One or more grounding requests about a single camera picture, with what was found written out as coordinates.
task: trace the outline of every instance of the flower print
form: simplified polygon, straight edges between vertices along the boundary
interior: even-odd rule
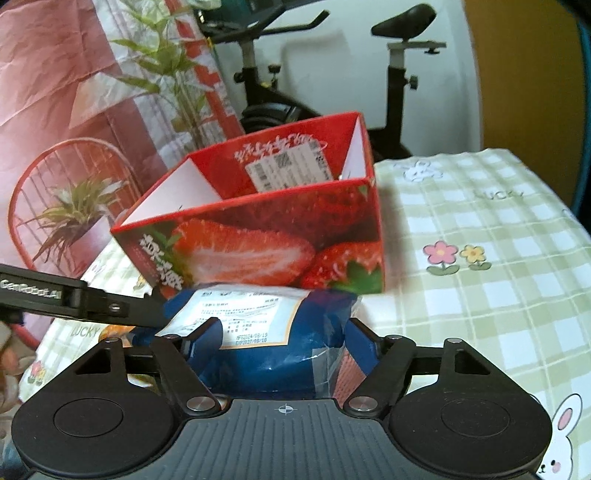
[[[425,245],[423,247],[423,252],[428,255],[427,261],[431,265],[454,263],[457,250],[458,248],[455,245],[448,245],[443,240],[439,240],[435,245]]]
[[[488,270],[492,264],[486,261],[484,248],[466,245],[460,252],[460,256],[468,262],[468,268],[474,271]]]
[[[31,375],[36,377],[42,368],[43,366],[41,365],[41,362],[37,360],[35,363],[31,365]]]
[[[443,240],[435,242],[434,245],[425,245],[423,247],[423,253],[427,256],[427,261],[431,264],[427,267],[427,271],[436,277],[456,273],[460,270],[460,267],[459,265],[452,264],[456,262],[457,251],[458,247],[448,245]]]
[[[484,262],[486,256],[482,247],[474,247],[473,245],[466,245],[464,250],[460,252],[460,256],[464,257],[470,264],[476,262]]]

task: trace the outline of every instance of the strawberry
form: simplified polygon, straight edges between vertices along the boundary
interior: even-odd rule
[[[316,255],[302,276],[300,287],[380,293],[382,254],[379,242],[346,242],[328,247]]]
[[[371,214],[366,187],[315,190],[247,206],[244,222],[297,235],[324,248]]]
[[[239,229],[191,219],[176,227],[174,249],[185,259],[195,283],[285,286],[314,258],[309,242],[281,232]]]
[[[176,296],[178,290],[176,288],[172,288],[169,285],[160,285],[160,294],[166,299],[170,300]]]

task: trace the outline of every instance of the transparent plastic wrap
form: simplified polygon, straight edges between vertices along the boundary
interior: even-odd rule
[[[345,353],[344,328],[357,296],[330,290],[214,285],[184,290],[165,305],[170,323],[137,328],[134,345],[154,335],[187,335],[207,319],[223,324],[223,344],[201,373],[213,393],[235,398],[332,397]],[[199,352],[189,364],[200,361]]]

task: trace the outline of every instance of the tablecloth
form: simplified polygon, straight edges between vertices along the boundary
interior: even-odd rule
[[[384,161],[376,178],[386,254],[390,263],[404,262],[405,281],[365,296],[358,316],[380,335],[399,333],[418,345],[440,346],[449,337],[469,342],[553,418],[540,477],[591,479],[587,232],[506,150]],[[139,274],[114,242],[85,279],[117,293],[142,296],[149,289],[138,287]],[[96,344],[104,327],[56,320],[23,376],[23,400],[69,364],[64,358]],[[341,395],[362,379],[350,361],[345,367],[353,380],[340,382]],[[419,379],[412,388],[432,381]]]

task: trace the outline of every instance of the white wall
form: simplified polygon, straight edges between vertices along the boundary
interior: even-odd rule
[[[323,0],[289,10],[274,27],[311,21],[322,9],[330,17],[313,31],[262,37],[255,42],[261,77],[267,65],[282,64],[280,89],[321,113],[360,111],[368,127],[381,127],[386,115],[388,39],[372,37],[372,25],[419,0]],[[402,141],[415,155],[480,149],[479,90],[470,33],[462,0],[431,0],[437,19],[421,40],[447,42],[437,56],[407,51],[408,75],[419,88],[407,89]],[[237,44],[216,47],[230,97],[241,111],[242,85],[232,75],[241,69]]]

